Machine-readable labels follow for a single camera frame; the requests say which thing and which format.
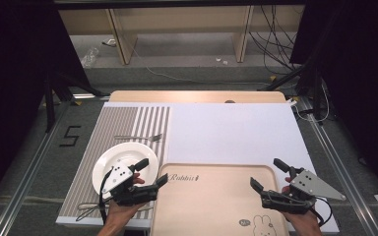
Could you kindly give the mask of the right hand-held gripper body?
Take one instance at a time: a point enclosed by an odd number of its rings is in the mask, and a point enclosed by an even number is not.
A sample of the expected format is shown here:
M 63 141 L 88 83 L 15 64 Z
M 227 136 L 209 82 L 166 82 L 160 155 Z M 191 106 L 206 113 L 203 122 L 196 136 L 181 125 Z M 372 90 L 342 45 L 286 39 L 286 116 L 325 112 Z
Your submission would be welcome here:
M 263 186 L 260 186 L 263 208 L 304 214 L 313 208 L 318 197 L 341 201 L 347 199 L 344 194 L 307 169 L 280 166 L 280 170 L 289 173 L 289 191 L 284 194 L 271 190 L 264 191 Z

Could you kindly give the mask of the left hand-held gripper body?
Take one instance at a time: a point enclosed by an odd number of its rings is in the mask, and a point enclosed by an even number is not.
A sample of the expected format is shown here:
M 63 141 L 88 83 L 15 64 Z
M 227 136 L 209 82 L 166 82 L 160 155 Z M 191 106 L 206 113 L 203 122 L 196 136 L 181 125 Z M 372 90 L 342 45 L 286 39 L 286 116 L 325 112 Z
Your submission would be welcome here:
M 114 200 L 119 206 L 133 206 L 155 201 L 158 196 L 156 178 L 158 171 L 151 167 L 138 167 L 137 172 L 145 181 L 143 185 L 134 183 L 134 167 L 116 164 L 103 181 L 102 198 Z

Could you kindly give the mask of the white ceramic plate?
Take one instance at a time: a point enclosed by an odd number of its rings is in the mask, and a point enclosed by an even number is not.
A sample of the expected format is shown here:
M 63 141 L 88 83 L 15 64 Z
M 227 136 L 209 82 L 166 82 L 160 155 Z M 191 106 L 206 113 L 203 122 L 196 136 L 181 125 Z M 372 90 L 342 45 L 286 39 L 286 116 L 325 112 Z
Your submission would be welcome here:
M 158 157 L 154 151 L 140 143 L 123 143 L 107 150 L 96 162 L 93 170 L 93 186 L 97 194 L 105 174 L 112 169 L 117 162 L 130 166 L 147 158 L 149 165 L 139 171 L 140 177 L 145 181 L 144 186 L 151 185 L 158 176 Z

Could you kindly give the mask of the silver metal fork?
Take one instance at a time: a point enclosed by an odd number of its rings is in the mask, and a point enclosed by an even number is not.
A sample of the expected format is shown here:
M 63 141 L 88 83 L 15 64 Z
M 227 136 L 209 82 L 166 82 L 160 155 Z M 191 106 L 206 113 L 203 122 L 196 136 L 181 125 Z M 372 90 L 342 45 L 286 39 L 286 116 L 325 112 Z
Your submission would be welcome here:
M 113 136 L 113 139 L 115 140 L 144 140 L 148 142 L 158 142 L 162 139 L 162 134 L 157 134 L 153 136 L 143 137 L 143 136 L 123 136 L 123 135 L 117 135 Z

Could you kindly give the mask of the silver metal knife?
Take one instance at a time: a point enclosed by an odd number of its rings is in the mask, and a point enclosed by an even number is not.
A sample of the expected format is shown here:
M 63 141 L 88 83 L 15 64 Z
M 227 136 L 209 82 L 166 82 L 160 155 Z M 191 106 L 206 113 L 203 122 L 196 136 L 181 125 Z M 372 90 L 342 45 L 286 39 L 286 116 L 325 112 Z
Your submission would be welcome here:
M 149 210 L 153 209 L 154 207 L 151 205 L 151 203 L 145 204 L 141 206 L 138 211 L 143 211 L 143 210 Z M 85 209 L 99 209 L 99 206 L 97 203 L 81 203 L 78 204 L 77 210 L 85 210 Z

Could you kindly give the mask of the beige printed tray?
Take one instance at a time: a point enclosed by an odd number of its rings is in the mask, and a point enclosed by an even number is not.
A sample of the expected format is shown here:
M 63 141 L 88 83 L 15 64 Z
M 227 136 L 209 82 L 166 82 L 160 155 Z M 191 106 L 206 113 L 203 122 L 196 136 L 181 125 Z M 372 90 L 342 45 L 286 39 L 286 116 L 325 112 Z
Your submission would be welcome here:
M 262 207 L 250 186 L 255 179 L 276 190 L 265 165 L 168 163 L 168 182 L 159 189 L 151 236 L 289 236 L 284 217 Z

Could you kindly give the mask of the person's right hand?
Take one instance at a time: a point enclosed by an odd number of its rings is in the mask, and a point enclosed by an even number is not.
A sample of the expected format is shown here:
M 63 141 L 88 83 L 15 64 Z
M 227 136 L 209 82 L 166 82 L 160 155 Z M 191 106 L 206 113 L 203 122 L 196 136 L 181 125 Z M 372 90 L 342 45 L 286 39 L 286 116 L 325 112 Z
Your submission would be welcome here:
M 299 224 L 318 224 L 317 216 L 311 210 L 308 210 L 304 214 L 293 214 L 283 211 L 282 215 L 292 224 L 293 228 Z

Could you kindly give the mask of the person's left hand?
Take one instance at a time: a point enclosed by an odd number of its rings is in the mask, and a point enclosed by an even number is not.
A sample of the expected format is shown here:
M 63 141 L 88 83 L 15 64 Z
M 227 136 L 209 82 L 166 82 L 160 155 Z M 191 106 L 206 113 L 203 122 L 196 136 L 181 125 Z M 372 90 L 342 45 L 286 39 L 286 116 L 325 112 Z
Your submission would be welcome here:
M 109 203 L 108 221 L 119 222 L 128 221 L 143 206 L 143 204 L 133 206 L 119 206 L 115 201 Z

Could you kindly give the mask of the striped woven placemat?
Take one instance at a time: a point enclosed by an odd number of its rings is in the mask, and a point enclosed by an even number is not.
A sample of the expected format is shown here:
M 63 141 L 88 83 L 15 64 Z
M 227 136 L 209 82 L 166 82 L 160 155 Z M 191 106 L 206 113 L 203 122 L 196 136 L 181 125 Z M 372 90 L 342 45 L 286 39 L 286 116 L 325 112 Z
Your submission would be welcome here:
M 93 186 L 93 170 L 97 160 L 110 148 L 123 143 L 140 143 L 157 155 L 158 168 L 167 158 L 169 121 L 172 108 L 148 103 L 119 103 L 103 105 L 84 157 L 68 191 L 56 222 L 65 225 L 100 225 L 98 209 L 77 210 L 78 204 L 97 203 L 101 194 Z M 113 136 L 153 136 L 162 134 L 158 142 L 144 140 L 115 140 Z

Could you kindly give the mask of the white board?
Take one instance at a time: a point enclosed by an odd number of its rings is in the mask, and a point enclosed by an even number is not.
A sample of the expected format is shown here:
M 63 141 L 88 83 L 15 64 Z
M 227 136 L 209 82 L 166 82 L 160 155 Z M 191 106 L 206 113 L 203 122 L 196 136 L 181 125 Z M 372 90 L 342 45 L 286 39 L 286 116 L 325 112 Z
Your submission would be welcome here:
M 169 121 L 168 163 L 265 165 L 275 174 L 278 191 L 285 174 L 274 165 L 279 158 L 287 165 L 313 171 L 308 150 L 288 103 L 151 103 L 172 108 Z M 128 223 L 151 235 L 153 209 L 137 213 Z

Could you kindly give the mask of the black metal stand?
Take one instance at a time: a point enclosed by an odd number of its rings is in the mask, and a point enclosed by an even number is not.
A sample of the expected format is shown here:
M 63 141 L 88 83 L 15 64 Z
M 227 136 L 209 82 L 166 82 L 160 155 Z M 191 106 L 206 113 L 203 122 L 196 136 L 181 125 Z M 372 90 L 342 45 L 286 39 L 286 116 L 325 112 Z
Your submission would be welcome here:
M 311 90 L 313 93 L 312 111 L 314 120 L 317 123 L 325 120 L 321 114 L 321 100 L 322 98 L 326 97 L 326 94 L 324 93 L 322 78 L 318 72 L 320 54 L 321 52 L 318 49 L 314 49 L 303 65 L 282 77 L 278 81 L 273 82 L 269 86 L 263 88 L 263 91 L 273 91 L 283 84 L 298 77 L 298 82 L 295 86 L 296 92 L 299 95 L 304 95 Z
M 54 93 L 56 93 L 62 101 L 70 101 L 73 98 L 70 87 L 85 90 L 95 97 L 109 96 L 107 92 L 92 88 L 87 78 L 79 80 L 58 71 L 47 72 L 43 84 L 47 118 L 46 133 L 50 132 L 56 121 L 53 99 Z

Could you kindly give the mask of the light wooden table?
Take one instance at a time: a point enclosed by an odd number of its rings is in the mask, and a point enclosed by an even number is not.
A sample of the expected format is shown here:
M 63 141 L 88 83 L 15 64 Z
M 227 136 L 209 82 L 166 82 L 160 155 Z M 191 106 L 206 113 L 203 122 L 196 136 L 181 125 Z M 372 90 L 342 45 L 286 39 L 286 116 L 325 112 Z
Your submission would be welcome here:
M 279 91 L 116 90 L 109 102 L 285 103 Z

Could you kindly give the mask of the dark curtain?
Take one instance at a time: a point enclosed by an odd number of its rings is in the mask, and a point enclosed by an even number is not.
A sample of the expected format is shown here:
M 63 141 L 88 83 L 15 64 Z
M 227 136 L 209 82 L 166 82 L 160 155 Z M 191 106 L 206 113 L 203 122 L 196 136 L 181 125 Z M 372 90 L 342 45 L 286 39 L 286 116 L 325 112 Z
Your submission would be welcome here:
M 54 0 L 0 0 L 0 182 L 45 89 L 89 84 Z
M 360 155 L 378 177 L 378 0 L 305 0 L 291 61 L 309 58 L 341 9 L 318 71 Z

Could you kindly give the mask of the clear plastic bag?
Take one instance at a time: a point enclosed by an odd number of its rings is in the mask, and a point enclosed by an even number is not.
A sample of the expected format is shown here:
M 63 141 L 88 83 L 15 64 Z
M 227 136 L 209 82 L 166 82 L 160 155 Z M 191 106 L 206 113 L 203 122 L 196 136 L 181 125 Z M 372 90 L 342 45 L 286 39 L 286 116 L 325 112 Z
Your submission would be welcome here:
M 96 47 L 91 47 L 87 53 L 81 58 L 81 65 L 83 68 L 91 68 L 96 61 L 99 50 Z

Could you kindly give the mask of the metal floor rail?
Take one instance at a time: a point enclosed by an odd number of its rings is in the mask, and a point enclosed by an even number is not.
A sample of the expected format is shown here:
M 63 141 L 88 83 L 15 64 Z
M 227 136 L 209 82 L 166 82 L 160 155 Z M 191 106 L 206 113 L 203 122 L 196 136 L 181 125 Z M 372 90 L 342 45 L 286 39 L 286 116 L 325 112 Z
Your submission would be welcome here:
M 0 236 L 9 233 L 69 105 L 69 102 L 57 102 L 53 106 L 55 121 L 50 127 L 46 125 L 45 107 L 38 109 L 21 149 L 0 182 Z
M 318 175 L 325 181 L 335 184 L 346 195 L 345 201 L 331 200 L 336 221 L 343 235 L 378 236 L 378 219 L 372 207 L 378 207 L 375 202 L 366 200 L 363 194 L 367 187 L 373 186 L 373 180 L 358 185 L 357 170 L 363 166 L 355 158 L 355 151 L 347 137 L 340 131 L 337 123 L 328 118 L 316 119 L 313 114 L 303 113 L 303 110 L 313 110 L 307 98 L 300 100 L 293 110 L 298 113 L 298 119 L 307 122 L 312 128 L 313 136 L 306 136 L 305 142 L 310 145 L 311 139 L 322 150 L 321 154 L 310 150 L 312 163 Z

